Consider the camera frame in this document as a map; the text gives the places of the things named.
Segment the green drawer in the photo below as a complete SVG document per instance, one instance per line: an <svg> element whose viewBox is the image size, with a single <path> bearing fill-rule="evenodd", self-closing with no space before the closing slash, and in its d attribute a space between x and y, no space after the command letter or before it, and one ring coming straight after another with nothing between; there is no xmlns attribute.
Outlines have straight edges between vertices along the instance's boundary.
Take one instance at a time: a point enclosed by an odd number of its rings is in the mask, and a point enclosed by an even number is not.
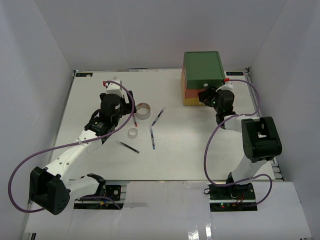
<svg viewBox="0 0 320 240"><path fill-rule="evenodd" d="M223 81L221 79L197 79L197 80L187 80L186 88L187 89L204 89L207 87L219 88L223 85Z"/></svg>

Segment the red pen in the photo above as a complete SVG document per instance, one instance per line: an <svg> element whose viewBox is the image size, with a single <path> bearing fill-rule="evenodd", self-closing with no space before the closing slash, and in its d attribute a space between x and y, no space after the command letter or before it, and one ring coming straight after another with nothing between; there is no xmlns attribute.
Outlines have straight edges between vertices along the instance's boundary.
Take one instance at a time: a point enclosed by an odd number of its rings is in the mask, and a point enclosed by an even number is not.
<svg viewBox="0 0 320 240"><path fill-rule="evenodd" d="M137 123L137 120L136 120L136 117L135 117L134 113L132 114L132 119L133 119L135 127L137 128L138 127L138 123Z"/></svg>

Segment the black pen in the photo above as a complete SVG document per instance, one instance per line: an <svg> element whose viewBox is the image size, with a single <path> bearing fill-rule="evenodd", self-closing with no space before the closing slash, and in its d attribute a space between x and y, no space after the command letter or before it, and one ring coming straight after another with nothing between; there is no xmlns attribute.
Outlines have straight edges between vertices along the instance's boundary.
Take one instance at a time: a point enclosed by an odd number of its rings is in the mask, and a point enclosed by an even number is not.
<svg viewBox="0 0 320 240"><path fill-rule="evenodd" d="M128 149L130 149L130 150L132 150L132 151L134 151L134 152L137 153L137 154L140 153L139 150L133 148L132 146L130 146L130 145L128 145L128 144L126 144L126 143L124 143L124 142L122 142L122 141L120 141L119 143L120 143L122 146L124 146L124 147L126 147L126 148L128 148Z"/></svg>

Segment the purple pen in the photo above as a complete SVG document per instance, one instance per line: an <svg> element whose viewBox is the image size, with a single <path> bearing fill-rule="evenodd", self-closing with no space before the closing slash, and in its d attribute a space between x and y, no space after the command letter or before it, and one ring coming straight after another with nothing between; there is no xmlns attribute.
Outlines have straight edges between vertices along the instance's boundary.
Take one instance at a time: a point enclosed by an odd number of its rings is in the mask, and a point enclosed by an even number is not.
<svg viewBox="0 0 320 240"><path fill-rule="evenodd" d="M162 113L164 112L164 110L166 109L166 107L164 106L161 111L158 113L158 115L156 116L155 120L152 122L151 126L154 126L155 123L158 121L158 119L160 118L160 116L162 115Z"/></svg>

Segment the blue pen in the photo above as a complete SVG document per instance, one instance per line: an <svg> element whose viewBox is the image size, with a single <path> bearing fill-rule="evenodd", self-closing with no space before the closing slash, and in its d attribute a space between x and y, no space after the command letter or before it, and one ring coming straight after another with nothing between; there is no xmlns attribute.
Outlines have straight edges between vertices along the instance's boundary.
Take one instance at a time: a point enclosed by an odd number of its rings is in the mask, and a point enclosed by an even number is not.
<svg viewBox="0 0 320 240"><path fill-rule="evenodd" d="M155 139L154 139L154 133L153 133L153 126L152 125L149 125L149 132L150 132L150 136L151 136L152 149L155 150L156 146L155 146Z"/></svg>

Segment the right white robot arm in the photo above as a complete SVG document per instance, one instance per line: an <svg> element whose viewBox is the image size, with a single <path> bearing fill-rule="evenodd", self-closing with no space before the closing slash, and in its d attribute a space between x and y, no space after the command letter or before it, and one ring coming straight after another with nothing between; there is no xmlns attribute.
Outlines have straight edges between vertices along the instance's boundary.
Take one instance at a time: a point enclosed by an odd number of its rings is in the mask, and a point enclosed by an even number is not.
<svg viewBox="0 0 320 240"><path fill-rule="evenodd" d="M198 93L201 103L216 112L217 127L205 146L203 168L212 186L226 188L226 195L236 200L244 193L244 187L256 179L256 173L268 161L282 153L282 143L272 117L254 117L254 113L239 114L234 111L235 95L231 90L209 87ZM235 170L229 173L225 184L214 183L207 170L210 143L219 129L241 133L243 158Z"/></svg>

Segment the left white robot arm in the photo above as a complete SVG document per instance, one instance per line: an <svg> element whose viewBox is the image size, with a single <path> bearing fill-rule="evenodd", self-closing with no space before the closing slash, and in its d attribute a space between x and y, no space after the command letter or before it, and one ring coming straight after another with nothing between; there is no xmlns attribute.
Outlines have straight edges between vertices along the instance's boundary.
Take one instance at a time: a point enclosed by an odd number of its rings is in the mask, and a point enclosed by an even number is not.
<svg viewBox="0 0 320 240"><path fill-rule="evenodd" d="M70 200L86 196L99 200L106 194L106 180L101 176L88 173L78 180L72 180L71 176L106 142L120 118L132 112L133 93L129 91L125 97L119 88L107 90L99 97L100 108L92 114L76 145L68 147L44 168L35 167L30 173L30 200L53 215L60 214Z"/></svg>

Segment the green drawer cabinet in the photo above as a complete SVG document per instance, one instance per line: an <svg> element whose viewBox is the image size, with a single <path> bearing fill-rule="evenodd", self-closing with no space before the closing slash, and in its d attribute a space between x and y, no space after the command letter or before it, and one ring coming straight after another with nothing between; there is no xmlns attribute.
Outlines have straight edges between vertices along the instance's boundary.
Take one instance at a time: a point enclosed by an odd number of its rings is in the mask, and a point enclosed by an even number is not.
<svg viewBox="0 0 320 240"><path fill-rule="evenodd" d="M208 87L221 87L225 78L218 51L186 51L181 71L183 105L201 106L198 93Z"/></svg>

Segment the large tape roll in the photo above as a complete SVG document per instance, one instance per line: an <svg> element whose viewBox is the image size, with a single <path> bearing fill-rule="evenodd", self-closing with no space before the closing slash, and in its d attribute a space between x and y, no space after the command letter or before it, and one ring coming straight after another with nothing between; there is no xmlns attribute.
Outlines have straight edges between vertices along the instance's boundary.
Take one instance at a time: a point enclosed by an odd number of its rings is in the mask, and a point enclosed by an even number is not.
<svg viewBox="0 0 320 240"><path fill-rule="evenodd" d="M151 116L151 107L145 102L136 105L135 116L140 120L147 120Z"/></svg>

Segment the small clear tape roll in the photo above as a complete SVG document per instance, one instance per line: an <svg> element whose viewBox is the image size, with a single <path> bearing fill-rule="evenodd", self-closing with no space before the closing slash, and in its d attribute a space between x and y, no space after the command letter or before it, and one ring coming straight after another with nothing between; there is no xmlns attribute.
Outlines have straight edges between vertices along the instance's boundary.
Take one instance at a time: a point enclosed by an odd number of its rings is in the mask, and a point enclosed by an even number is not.
<svg viewBox="0 0 320 240"><path fill-rule="evenodd" d="M139 135L139 131L136 129L136 128L130 128L129 130L128 130L128 137L129 138L136 138L138 135Z"/></svg>

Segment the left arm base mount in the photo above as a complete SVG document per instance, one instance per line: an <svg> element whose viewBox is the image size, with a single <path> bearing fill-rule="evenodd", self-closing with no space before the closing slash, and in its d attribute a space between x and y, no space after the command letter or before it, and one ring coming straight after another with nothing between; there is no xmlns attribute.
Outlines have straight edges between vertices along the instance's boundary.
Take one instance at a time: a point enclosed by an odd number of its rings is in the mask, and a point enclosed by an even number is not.
<svg viewBox="0 0 320 240"><path fill-rule="evenodd" d="M92 198L78 198L75 210L121 210L124 206L126 192L122 193L121 185L106 185L103 193Z"/></svg>

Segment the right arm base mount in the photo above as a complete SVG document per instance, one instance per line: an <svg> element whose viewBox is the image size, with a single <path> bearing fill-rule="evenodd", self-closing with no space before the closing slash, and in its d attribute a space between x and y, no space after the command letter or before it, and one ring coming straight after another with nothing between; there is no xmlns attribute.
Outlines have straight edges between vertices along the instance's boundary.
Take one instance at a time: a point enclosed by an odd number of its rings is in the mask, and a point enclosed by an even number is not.
<svg viewBox="0 0 320 240"><path fill-rule="evenodd" d="M252 212L258 210L256 195L251 183L229 187L209 184L203 193L209 197L211 212Z"/></svg>

